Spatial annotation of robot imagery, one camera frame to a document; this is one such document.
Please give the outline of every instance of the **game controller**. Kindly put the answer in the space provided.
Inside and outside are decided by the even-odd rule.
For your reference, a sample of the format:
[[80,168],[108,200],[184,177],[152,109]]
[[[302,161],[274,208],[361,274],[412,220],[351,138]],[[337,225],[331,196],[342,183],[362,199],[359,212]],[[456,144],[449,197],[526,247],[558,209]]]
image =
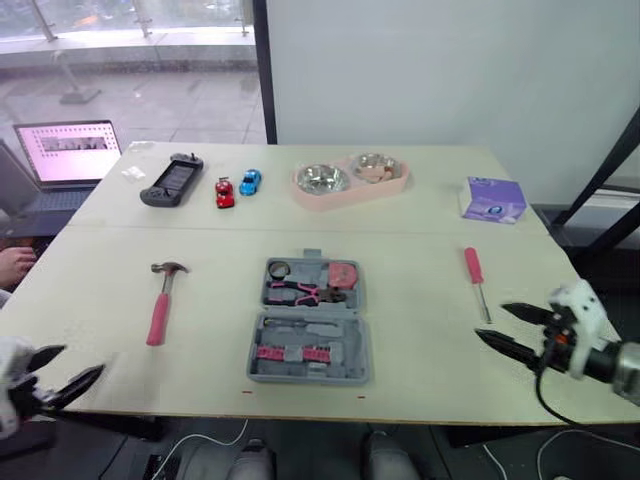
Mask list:
[[174,153],[171,163],[153,186],[140,192],[140,200],[151,207],[176,207],[202,171],[204,162],[193,153]]

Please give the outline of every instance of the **gray tool case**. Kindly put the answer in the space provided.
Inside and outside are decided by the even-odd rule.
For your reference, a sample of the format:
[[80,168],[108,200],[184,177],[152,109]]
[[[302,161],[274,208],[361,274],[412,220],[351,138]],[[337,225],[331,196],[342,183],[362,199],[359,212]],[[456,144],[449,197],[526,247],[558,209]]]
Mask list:
[[[269,274],[273,262],[285,262],[290,272],[283,281],[328,287],[329,264],[353,265],[357,282],[338,303],[317,306],[268,305],[267,299],[295,300],[307,294],[297,290],[271,289],[276,281]],[[320,383],[362,385],[369,380],[370,362],[367,331],[359,316],[362,304],[362,277],[356,262],[322,258],[320,250],[306,249],[303,258],[270,258],[262,279],[264,311],[258,315],[249,349],[247,375],[256,382]],[[309,359],[321,350],[321,359]],[[275,359],[259,358],[277,351]]]

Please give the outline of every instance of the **pink hammer handle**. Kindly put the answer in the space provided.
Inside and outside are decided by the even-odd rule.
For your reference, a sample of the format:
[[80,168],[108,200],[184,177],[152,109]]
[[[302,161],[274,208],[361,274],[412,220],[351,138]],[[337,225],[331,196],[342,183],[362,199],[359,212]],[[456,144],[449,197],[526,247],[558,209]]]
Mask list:
[[482,268],[480,268],[480,260],[478,260],[478,253],[473,247],[464,249],[464,258],[467,260],[467,268],[469,268],[469,275],[471,276],[471,283],[482,283]]
[[164,343],[164,331],[167,326],[167,310],[169,309],[169,295],[161,293],[156,300],[156,307],[153,309],[151,318],[151,328],[147,336],[147,345],[152,347]]

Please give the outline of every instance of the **white cable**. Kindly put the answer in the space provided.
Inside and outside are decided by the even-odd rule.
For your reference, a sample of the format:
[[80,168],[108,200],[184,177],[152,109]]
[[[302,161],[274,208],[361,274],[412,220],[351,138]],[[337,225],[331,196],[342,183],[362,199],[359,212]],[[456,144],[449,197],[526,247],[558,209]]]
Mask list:
[[493,460],[493,463],[496,464],[496,467],[500,469],[500,473],[502,474],[503,480],[509,480],[509,477],[507,477],[507,472],[504,471],[504,468],[502,468],[502,465],[500,464],[498,459],[493,456],[493,453],[491,453],[491,450],[489,450],[489,447],[487,447],[486,443],[482,445],[482,448],[484,448],[484,451],[487,452],[487,455],[489,455],[489,458]]
[[162,472],[162,469],[164,468],[164,466],[167,464],[167,462],[171,458],[171,455],[173,455],[173,453],[178,449],[178,447],[180,445],[182,445],[183,442],[189,440],[190,438],[200,438],[202,440],[207,440],[207,441],[209,441],[211,443],[215,443],[216,445],[220,445],[221,447],[231,447],[231,446],[235,445],[236,443],[238,443],[240,441],[240,439],[244,435],[245,430],[247,429],[247,424],[248,423],[249,423],[248,419],[244,421],[244,425],[242,426],[242,430],[240,431],[238,436],[235,438],[235,440],[233,440],[232,442],[221,442],[220,440],[216,440],[215,438],[207,437],[206,435],[202,435],[200,433],[192,433],[191,435],[187,435],[186,437],[182,437],[178,441],[178,443],[176,443],[173,446],[173,448],[169,451],[169,455],[167,455],[167,458],[164,459],[164,462],[162,462],[162,464],[160,464],[160,468],[158,468],[156,473],[153,474],[153,477],[151,477],[151,480],[155,480],[156,477],[158,475],[160,475],[160,472]]
[[564,435],[565,433],[581,433],[583,435],[588,435],[588,436],[593,437],[595,439],[602,440],[603,442],[612,443],[613,445],[618,445],[619,447],[628,448],[630,450],[633,450],[635,452],[640,453],[640,448],[638,448],[638,447],[634,447],[633,445],[629,445],[628,443],[617,442],[617,441],[611,440],[609,438],[601,437],[600,435],[596,435],[595,433],[587,432],[586,430],[576,430],[576,429],[563,430],[562,432],[558,432],[553,437],[549,438],[538,449],[538,455],[536,457],[536,468],[538,470],[538,480],[543,480],[543,478],[542,478],[542,452],[544,452],[544,449],[547,448],[551,442],[553,442],[559,436]]

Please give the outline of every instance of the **purple box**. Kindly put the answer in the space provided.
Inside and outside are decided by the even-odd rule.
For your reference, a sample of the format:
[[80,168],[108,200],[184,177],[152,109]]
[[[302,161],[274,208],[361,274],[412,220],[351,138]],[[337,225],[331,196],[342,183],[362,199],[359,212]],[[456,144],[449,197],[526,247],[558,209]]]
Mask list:
[[518,182],[494,178],[468,177],[460,193],[464,218],[496,223],[516,223],[526,210]]

